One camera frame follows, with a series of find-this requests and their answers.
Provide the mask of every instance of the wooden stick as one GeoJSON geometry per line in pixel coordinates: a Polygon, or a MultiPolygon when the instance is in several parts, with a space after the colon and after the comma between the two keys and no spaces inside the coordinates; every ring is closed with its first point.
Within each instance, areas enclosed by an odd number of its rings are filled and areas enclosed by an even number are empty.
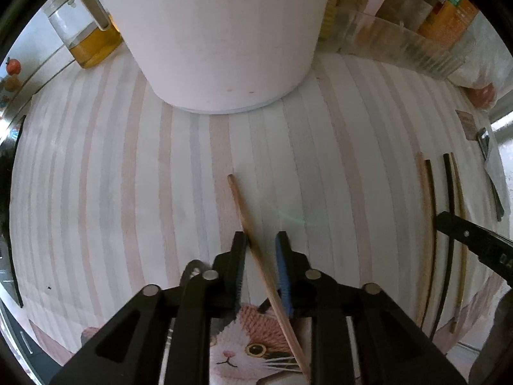
{"type": "Polygon", "coordinates": [[[420,186],[422,191],[422,206],[424,214],[424,225],[426,227],[424,253],[422,258],[422,268],[419,279],[419,303],[417,306],[415,323],[417,326],[422,325],[424,314],[426,312],[429,288],[432,283],[432,261],[433,261],[433,214],[432,214],[432,198],[429,190],[429,177],[427,176],[426,163],[424,156],[419,153],[416,156],[417,170],[419,171],[420,186]]]}
{"type": "Polygon", "coordinates": [[[422,315],[422,321],[420,324],[420,327],[424,327],[424,322],[426,321],[426,315],[427,315],[427,309],[429,307],[429,301],[431,299],[431,294],[433,292],[433,280],[434,280],[434,271],[436,269],[437,264],[437,231],[434,228],[434,219],[437,216],[437,196],[436,192],[434,190],[434,178],[433,178],[433,167],[431,165],[431,160],[426,159],[425,162],[426,167],[426,175],[427,175],[427,181],[429,185],[429,198],[430,198],[430,205],[431,205],[431,213],[430,213],[430,222],[431,222],[431,245],[432,245],[432,258],[431,258],[431,270],[429,273],[429,288],[427,291],[427,297],[426,297],[426,306],[424,308],[424,314],[422,315]]]}
{"type": "Polygon", "coordinates": [[[301,349],[301,346],[298,342],[298,338],[296,337],[296,334],[294,333],[294,330],[290,325],[290,320],[287,317],[280,296],[276,291],[276,284],[274,282],[273,273],[269,270],[269,267],[265,263],[262,251],[258,246],[255,234],[253,232],[253,228],[251,226],[251,221],[249,219],[249,213],[246,209],[246,203],[244,202],[242,195],[240,195],[240,191],[237,186],[237,181],[235,180],[234,175],[230,174],[228,176],[228,184],[230,185],[233,200],[235,201],[235,208],[237,208],[237,214],[239,215],[240,223],[242,224],[242,229],[244,230],[244,233],[248,236],[249,249],[251,250],[253,259],[255,259],[258,273],[260,274],[260,277],[264,282],[267,297],[269,298],[271,307],[273,307],[274,314],[278,319],[278,323],[282,328],[285,339],[287,340],[287,343],[290,347],[290,350],[292,351],[292,354],[296,358],[296,362],[298,363],[299,368],[303,372],[303,375],[306,376],[308,383],[310,383],[310,366],[303,352],[303,349],[301,349]]]}
{"type": "MultiPolygon", "coordinates": [[[[447,197],[449,199],[449,212],[455,214],[455,197],[454,197],[454,178],[452,176],[452,166],[450,162],[450,154],[444,153],[445,177],[447,179],[447,197]]],[[[452,272],[452,257],[454,255],[454,238],[449,236],[447,244],[447,260],[445,262],[445,276],[442,284],[442,293],[440,294],[440,302],[438,304],[437,315],[434,318],[433,327],[429,340],[433,341],[434,334],[437,332],[440,318],[445,307],[445,300],[447,299],[447,291],[449,289],[450,276],[452,272]]]]}
{"type": "MultiPolygon", "coordinates": [[[[452,166],[454,168],[454,176],[456,180],[456,193],[458,195],[458,208],[460,209],[461,218],[467,219],[467,211],[465,209],[465,199],[463,198],[463,187],[461,185],[460,170],[456,157],[453,152],[450,154],[452,160],[452,166]]],[[[460,318],[461,306],[463,304],[463,294],[465,293],[465,278],[467,276],[467,247],[461,244],[461,260],[460,260],[460,282],[458,284],[458,295],[456,297],[456,308],[454,312],[454,318],[450,324],[450,332],[454,333],[458,325],[460,318]]]]}

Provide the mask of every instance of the cat face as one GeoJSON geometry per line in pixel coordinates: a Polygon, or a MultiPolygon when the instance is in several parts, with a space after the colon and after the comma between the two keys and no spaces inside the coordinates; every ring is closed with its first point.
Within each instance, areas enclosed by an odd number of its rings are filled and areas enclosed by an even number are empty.
{"type": "Polygon", "coordinates": [[[278,320],[252,305],[243,305],[237,318],[212,339],[211,375],[257,380],[294,368],[296,361],[278,320]]]}

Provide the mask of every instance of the cooking oil bottle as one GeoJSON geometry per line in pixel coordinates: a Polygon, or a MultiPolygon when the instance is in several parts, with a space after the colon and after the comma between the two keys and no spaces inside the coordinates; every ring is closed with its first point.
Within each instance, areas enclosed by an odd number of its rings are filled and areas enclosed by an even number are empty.
{"type": "Polygon", "coordinates": [[[99,64],[122,41],[99,0],[48,0],[43,11],[82,68],[99,64]]]}

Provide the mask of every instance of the white container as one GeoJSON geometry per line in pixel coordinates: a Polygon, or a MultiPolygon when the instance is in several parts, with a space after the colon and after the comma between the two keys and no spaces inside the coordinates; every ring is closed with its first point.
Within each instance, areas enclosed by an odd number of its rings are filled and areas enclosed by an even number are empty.
{"type": "Polygon", "coordinates": [[[155,93],[192,112],[264,106],[310,68],[327,0],[103,0],[155,93]]]}

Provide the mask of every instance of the pink and white striped table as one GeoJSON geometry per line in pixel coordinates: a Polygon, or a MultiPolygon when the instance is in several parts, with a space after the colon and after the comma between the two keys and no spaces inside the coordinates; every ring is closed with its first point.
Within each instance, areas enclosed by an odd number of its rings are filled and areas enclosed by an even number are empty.
{"type": "MultiPolygon", "coordinates": [[[[509,235],[455,109],[489,126],[447,82],[338,54],[317,54],[303,83],[272,105],[222,116],[164,104],[125,46],[94,69],[71,64],[33,97],[13,172],[13,258],[29,319],[75,352],[84,328],[145,284],[172,287],[191,259],[212,262],[240,229],[232,172],[269,262],[286,230],[313,267],[353,286],[376,282],[413,317],[425,244],[419,152],[433,162],[438,211],[447,209],[442,154],[453,151],[469,219],[509,235]]],[[[439,245],[428,328],[442,235],[439,245]]],[[[453,274],[459,262],[457,244],[453,274]]],[[[251,259],[246,268],[244,300],[259,304],[251,259]]],[[[470,254],[466,327],[486,311],[490,276],[470,254]]],[[[440,326],[457,285],[452,276],[440,326]]],[[[444,330],[437,338],[452,339],[444,330]]]]}

